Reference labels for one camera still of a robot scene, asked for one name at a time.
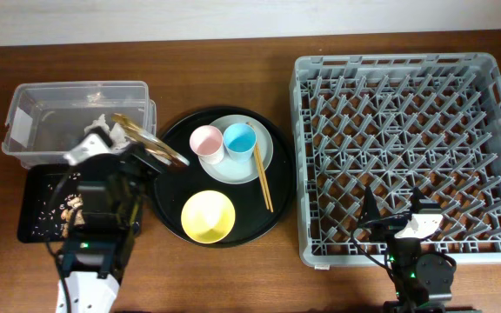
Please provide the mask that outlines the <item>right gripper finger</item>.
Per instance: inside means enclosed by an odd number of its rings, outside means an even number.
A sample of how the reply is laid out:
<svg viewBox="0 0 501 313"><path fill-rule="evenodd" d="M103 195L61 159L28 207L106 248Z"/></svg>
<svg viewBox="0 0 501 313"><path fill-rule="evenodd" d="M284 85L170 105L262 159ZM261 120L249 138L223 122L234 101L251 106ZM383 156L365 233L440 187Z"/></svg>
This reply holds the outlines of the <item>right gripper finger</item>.
<svg viewBox="0 0 501 313"><path fill-rule="evenodd" d="M425 196L418 187L412 189L411 214L439 214L440 205Z"/></svg>
<svg viewBox="0 0 501 313"><path fill-rule="evenodd" d="M380 219L380 212L377 207L377 201L371 190L371 187L367 187L364 191L364 201L363 207L361 209L360 222L370 223Z"/></svg>

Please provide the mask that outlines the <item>gold snack wrapper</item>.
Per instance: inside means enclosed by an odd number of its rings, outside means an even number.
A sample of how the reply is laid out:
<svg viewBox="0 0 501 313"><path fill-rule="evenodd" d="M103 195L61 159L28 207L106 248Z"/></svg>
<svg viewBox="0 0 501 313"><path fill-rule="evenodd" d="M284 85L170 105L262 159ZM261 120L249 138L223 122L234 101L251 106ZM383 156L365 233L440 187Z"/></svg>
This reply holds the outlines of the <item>gold snack wrapper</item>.
<svg viewBox="0 0 501 313"><path fill-rule="evenodd" d="M188 167L190 165L190 161L186 157L173 150L149 131L138 126L126 115L114 113L112 120L121 126L127 137L141 143L158 161L176 167Z"/></svg>

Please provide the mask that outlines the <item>pink cup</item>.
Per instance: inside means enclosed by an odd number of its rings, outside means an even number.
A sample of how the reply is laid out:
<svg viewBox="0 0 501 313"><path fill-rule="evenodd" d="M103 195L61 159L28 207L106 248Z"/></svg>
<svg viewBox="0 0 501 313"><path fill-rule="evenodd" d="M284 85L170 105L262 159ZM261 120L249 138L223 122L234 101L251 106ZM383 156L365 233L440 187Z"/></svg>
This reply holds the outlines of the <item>pink cup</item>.
<svg viewBox="0 0 501 313"><path fill-rule="evenodd" d="M191 150L207 164L214 165L224 159L224 141L222 132L215 126L203 125L190 135Z"/></svg>

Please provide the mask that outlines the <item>food scraps and rice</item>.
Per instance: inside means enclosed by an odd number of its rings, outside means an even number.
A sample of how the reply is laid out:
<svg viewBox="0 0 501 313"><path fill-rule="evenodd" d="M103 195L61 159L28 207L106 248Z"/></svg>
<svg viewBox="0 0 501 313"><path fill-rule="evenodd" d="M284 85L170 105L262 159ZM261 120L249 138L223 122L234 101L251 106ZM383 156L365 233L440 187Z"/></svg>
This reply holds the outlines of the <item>food scraps and rice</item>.
<svg viewBox="0 0 501 313"><path fill-rule="evenodd" d="M35 196L34 217L29 231L34 242L63 240L63 231L71 212L80 208L83 203L82 196L77 190L81 177L79 172L70 174L52 204L50 200L63 174L51 174L42 179L42 188Z"/></svg>

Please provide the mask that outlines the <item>yellow bowl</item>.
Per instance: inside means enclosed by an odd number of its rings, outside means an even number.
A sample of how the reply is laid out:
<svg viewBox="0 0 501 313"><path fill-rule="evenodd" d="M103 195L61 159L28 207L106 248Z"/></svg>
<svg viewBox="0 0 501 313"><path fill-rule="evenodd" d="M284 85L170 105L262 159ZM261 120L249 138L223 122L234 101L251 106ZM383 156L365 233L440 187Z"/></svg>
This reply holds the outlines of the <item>yellow bowl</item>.
<svg viewBox="0 0 501 313"><path fill-rule="evenodd" d="M200 191L191 196L181 212L185 234L197 243L217 243L226 238L236 221L231 200L215 190Z"/></svg>

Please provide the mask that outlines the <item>blue cup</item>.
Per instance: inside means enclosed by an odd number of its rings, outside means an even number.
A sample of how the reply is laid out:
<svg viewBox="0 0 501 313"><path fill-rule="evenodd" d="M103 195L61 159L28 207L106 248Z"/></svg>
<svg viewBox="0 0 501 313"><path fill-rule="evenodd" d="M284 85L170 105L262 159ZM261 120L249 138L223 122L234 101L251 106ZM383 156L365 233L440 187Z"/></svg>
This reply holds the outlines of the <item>blue cup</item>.
<svg viewBox="0 0 501 313"><path fill-rule="evenodd" d="M257 143L257 135L249 124L234 123L224 131L223 140L230 158L242 163L251 157Z"/></svg>

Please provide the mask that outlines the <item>white napkin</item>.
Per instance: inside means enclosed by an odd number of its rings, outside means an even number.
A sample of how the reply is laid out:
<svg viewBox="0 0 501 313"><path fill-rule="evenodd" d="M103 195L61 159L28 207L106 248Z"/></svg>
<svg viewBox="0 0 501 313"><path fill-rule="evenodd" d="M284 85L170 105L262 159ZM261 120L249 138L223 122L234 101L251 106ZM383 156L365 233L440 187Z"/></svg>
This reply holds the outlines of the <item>white napkin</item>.
<svg viewBox="0 0 501 313"><path fill-rule="evenodd" d="M86 126L84 128L84 134L87 135L91 130L97 127L101 128L113 142L111 146L112 150L122 150L130 143L124 129L118 123L114 123L112 128L106 123L105 114L100 115L92 124Z"/></svg>

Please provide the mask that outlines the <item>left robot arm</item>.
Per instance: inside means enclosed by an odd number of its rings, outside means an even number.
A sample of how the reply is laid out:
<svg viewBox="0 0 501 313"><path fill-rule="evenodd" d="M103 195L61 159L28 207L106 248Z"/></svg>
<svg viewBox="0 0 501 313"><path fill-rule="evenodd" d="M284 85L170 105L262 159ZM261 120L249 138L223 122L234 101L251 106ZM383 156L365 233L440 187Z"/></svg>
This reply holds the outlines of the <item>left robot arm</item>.
<svg viewBox="0 0 501 313"><path fill-rule="evenodd" d="M52 258L59 275L57 312L109 312L134 248L147 185L164 172L140 143L70 167L81 175L83 204L65 220L67 237Z"/></svg>

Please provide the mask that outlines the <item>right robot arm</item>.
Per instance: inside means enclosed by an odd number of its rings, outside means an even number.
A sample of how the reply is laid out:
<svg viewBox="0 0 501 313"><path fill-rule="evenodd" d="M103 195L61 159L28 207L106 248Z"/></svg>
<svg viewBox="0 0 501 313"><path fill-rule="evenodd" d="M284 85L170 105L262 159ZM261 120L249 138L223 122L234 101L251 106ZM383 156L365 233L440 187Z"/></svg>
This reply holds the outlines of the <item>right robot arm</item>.
<svg viewBox="0 0 501 313"><path fill-rule="evenodd" d="M365 189L357 228L370 232L371 243L386 244L384 260L377 265L388 274L397 297L384 302L383 312L448 312L445 304L452 298L457 262L445 253L421 247L442 220L441 206L418 188L412 190L411 207L390 216L380 215L371 188Z"/></svg>

